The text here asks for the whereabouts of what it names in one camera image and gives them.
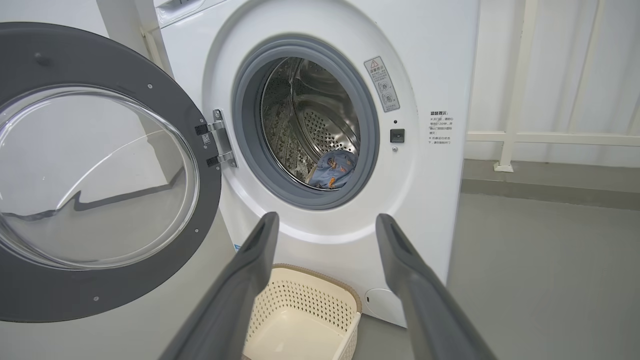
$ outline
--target white railing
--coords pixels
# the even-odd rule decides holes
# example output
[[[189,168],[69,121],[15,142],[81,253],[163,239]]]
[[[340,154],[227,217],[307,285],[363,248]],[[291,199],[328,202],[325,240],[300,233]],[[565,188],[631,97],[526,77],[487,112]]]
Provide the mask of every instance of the white railing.
[[[582,16],[592,16],[591,34],[589,36],[589,44],[582,69],[580,72],[580,81],[575,96],[566,95],[563,99],[562,106],[570,109],[570,119],[566,132],[520,132],[520,114],[522,113],[522,103],[525,94],[525,86],[527,83],[527,74],[529,73],[529,61],[531,59],[531,48],[533,43],[533,34],[536,25],[536,16],[538,12],[538,0],[526,0],[524,9],[524,20],[522,22],[522,33],[520,36],[520,46],[514,51],[518,51],[516,66],[513,68],[513,84],[511,85],[511,98],[509,101],[509,110],[507,113],[506,130],[505,131],[469,131],[467,133],[467,141],[473,142],[502,142],[502,153],[500,161],[493,168],[495,171],[513,172],[511,159],[513,155],[513,147],[515,143],[565,143],[565,144],[582,144],[582,145],[616,145],[616,146],[640,146],[640,136],[633,136],[640,129],[640,97],[636,101],[635,110],[629,120],[629,125],[625,135],[612,133],[577,133],[576,124],[578,123],[578,112],[575,111],[583,105],[584,94],[586,91],[586,79],[591,73],[591,66],[595,56],[595,43],[600,31],[602,22],[602,14],[605,0],[598,0],[595,14],[583,13]]]

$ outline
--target gray rubber seal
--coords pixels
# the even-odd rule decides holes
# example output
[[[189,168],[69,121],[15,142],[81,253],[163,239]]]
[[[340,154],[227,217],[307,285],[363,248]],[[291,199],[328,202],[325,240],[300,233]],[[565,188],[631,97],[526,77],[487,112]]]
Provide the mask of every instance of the gray rubber seal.
[[[304,58],[324,67],[344,87],[360,124],[358,165],[343,188],[324,192],[298,183],[282,170],[271,155],[260,121],[260,97],[279,59]],[[362,77],[350,62],[329,45],[307,37],[286,37],[258,46],[247,57],[234,88],[232,122],[236,138],[249,168],[272,193],[303,209],[332,209],[353,199],[366,185],[378,159],[380,134],[378,114]]]

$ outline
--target white wall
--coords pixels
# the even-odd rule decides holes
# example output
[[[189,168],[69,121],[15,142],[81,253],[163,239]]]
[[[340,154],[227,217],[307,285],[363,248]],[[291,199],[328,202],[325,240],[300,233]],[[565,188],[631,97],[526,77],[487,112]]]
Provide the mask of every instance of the white wall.
[[[575,130],[624,135],[640,96],[640,1],[601,1],[602,25]],[[524,3],[481,0],[470,131],[505,130]],[[567,131],[596,4],[539,0],[519,131]],[[465,157],[496,160],[501,145],[467,142]],[[640,147],[516,143],[513,159],[640,167]]]
[[[149,58],[141,35],[141,22],[133,0],[95,0],[109,38]]]
[[[0,22],[48,22],[108,37],[95,0],[2,0]]]

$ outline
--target beige laundry basket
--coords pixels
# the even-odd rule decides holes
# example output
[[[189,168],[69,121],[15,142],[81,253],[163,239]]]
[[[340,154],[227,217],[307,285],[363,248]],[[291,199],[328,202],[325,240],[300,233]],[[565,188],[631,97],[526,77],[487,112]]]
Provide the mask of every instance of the beige laundry basket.
[[[274,265],[253,303],[243,359],[350,360],[360,297],[353,288],[298,266]]]

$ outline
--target warning sticker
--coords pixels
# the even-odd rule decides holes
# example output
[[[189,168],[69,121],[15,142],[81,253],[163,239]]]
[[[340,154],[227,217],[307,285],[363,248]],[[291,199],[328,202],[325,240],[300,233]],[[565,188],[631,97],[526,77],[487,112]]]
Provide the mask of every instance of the warning sticker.
[[[382,62],[382,58],[377,57],[367,60],[364,62],[364,66],[369,72],[371,80],[373,80],[373,83],[376,85],[385,113],[399,109],[400,102],[396,96],[394,85],[391,83],[391,77],[387,72],[387,68],[385,68],[385,64]]]
[[[432,111],[429,120],[429,144],[450,145],[453,136],[453,117],[448,111]]]

